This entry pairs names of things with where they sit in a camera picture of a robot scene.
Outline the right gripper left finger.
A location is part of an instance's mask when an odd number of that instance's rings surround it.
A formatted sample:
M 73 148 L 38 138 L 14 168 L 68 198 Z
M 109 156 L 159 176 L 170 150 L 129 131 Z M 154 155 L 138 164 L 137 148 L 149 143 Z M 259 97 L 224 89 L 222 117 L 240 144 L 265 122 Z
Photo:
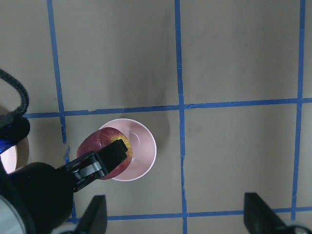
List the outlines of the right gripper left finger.
M 107 205 L 105 195 L 92 198 L 83 217 L 78 223 L 76 234 L 104 234 L 107 229 Z

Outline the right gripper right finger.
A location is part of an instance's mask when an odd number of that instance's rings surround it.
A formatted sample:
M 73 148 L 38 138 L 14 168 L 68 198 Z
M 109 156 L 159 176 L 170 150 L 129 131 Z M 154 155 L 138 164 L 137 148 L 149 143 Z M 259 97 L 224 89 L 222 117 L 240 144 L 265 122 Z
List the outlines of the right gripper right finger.
M 250 234 L 289 234 L 290 230 L 257 193 L 244 194 L 244 225 Z

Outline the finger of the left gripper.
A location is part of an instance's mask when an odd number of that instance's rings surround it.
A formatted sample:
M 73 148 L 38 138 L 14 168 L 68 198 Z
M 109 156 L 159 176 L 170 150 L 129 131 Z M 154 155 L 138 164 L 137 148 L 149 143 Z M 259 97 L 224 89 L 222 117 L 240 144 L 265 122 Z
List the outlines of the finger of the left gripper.
M 123 140 L 89 151 L 75 160 L 58 168 L 71 182 L 74 192 L 78 192 L 97 179 L 111 179 L 128 167 L 128 148 Z

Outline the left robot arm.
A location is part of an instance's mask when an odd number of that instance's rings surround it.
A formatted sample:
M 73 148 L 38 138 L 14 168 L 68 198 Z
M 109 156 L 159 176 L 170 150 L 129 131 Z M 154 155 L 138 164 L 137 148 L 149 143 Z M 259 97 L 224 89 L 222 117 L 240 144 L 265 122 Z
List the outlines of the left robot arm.
M 0 167 L 0 232 L 49 234 L 71 215 L 74 193 L 103 178 L 127 159 L 115 140 L 59 167 L 35 162 L 12 173 Z

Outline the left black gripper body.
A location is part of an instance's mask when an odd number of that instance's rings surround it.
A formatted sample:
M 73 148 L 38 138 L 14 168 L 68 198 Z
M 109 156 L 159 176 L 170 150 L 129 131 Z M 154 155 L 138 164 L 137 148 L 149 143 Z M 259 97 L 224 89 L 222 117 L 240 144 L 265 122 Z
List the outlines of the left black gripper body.
M 34 221 L 36 233 L 49 234 L 70 216 L 74 183 L 62 170 L 35 162 L 9 177 Z

